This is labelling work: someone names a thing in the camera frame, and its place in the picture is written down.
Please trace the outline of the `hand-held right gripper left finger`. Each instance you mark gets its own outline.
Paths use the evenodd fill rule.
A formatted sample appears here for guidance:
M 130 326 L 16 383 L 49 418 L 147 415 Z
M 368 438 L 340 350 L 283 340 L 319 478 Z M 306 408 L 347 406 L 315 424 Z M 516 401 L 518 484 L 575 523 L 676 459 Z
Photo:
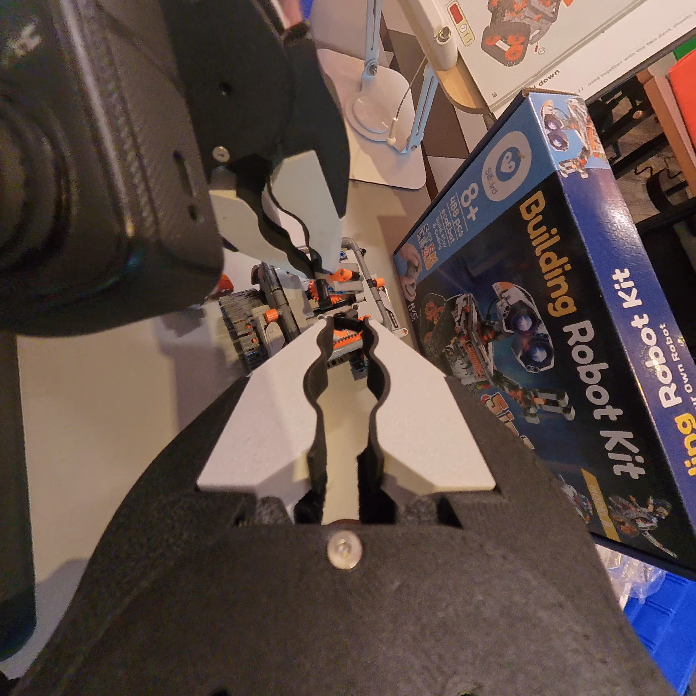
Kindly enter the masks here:
M 310 489 L 307 456 L 317 414 L 303 381 L 322 356 L 315 324 L 249 377 L 197 480 L 205 492 L 300 499 Z

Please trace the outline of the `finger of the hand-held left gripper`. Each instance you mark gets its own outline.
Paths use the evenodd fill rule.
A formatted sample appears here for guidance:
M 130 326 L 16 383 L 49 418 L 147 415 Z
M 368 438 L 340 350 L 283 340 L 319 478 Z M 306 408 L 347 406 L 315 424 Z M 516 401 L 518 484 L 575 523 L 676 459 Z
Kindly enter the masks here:
M 340 263 L 343 218 L 334 200 L 314 150 L 284 159 L 270 179 L 270 194 L 286 213 L 307 229 L 307 246 L 318 253 L 321 268 L 330 274 Z
M 250 202 L 233 188 L 211 188 L 209 193 L 219 234 L 228 246 L 292 274 L 322 273 L 306 225 L 276 205 L 268 192 L 256 196 L 243 188 Z

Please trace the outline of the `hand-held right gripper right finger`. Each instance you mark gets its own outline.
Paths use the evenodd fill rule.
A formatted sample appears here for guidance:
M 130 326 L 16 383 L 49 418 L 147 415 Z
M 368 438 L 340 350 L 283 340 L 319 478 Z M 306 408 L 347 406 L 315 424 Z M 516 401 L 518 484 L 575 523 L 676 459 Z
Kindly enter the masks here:
M 392 499 L 488 492 L 495 480 L 445 375 L 382 325 L 368 325 L 368 387 L 377 399 L 368 447 Z

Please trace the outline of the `grey orange tracked toy robot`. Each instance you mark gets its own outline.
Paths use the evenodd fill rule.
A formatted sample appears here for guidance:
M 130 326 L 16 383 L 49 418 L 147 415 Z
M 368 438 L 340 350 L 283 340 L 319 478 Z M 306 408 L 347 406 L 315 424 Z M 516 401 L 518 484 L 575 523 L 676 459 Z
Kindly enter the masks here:
M 338 271 L 320 281 L 303 280 L 260 263 L 251 269 L 251 288 L 233 292 L 223 275 L 214 299 L 228 335 L 221 336 L 228 363 L 250 374 L 319 319 L 338 316 L 328 365 L 349 363 L 354 378 L 366 376 L 368 360 L 361 331 L 343 321 L 372 319 L 399 338 L 407 336 L 408 330 L 397 319 L 385 280 L 369 271 L 365 254 L 353 239 L 344 237 Z

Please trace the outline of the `white articulated holder stand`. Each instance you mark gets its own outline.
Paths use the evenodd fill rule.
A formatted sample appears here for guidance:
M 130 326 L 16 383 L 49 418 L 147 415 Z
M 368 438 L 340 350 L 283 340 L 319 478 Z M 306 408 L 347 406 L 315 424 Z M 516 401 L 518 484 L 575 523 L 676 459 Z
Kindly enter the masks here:
M 314 1 L 310 26 L 319 62 L 332 79 L 347 124 L 350 178 L 420 189 L 426 174 L 422 139 L 439 80 L 459 57 L 457 24 L 446 1 L 400 1 L 423 49 L 417 104 L 413 83 L 379 63 L 382 1 Z

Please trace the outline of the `blue robot kit box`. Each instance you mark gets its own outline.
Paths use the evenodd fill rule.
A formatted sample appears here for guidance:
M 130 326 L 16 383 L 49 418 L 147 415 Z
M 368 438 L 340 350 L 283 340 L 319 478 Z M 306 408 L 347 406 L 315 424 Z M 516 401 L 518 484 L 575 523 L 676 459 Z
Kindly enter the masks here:
M 695 363 L 583 99 L 525 88 L 394 253 L 423 356 L 597 542 L 695 578 Z

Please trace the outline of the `clear plastic bag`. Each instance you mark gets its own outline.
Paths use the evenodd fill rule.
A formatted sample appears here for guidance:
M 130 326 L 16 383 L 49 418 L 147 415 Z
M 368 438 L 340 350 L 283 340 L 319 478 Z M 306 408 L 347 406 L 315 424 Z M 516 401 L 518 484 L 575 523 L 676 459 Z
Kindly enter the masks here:
M 665 570 L 600 544 L 595 544 L 595 548 L 621 609 L 625 609 L 631 599 L 644 604 L 662 587 L 667 575 Z

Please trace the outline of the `black perforated foam mat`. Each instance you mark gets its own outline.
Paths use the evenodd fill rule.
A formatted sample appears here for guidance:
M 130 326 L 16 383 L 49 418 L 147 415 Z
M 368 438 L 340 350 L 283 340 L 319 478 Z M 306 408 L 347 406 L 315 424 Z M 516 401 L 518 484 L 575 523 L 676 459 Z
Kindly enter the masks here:
M 20 650 L 35 627 L 36 573 L 17 341 L 1 333 L 1 659 Z

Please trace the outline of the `white instruction booklet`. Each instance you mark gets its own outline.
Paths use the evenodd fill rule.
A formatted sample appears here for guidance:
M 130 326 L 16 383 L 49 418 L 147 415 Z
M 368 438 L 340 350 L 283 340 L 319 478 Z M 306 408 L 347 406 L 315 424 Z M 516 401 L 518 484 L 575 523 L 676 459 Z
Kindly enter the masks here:
M 487 110 L 523 89 L 590 98 L 695 29 L 694 1 L 439 1 Z

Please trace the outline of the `blue plastic bin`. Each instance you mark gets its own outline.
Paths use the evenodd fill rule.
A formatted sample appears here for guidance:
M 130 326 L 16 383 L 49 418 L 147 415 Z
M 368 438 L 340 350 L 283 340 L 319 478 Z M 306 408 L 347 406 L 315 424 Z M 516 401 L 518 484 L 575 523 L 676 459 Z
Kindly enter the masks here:
M 623 610 L 666 680 L 687 693 L 695 673 L 695 582 L 668 572 L 645 602 L 630 598 Z

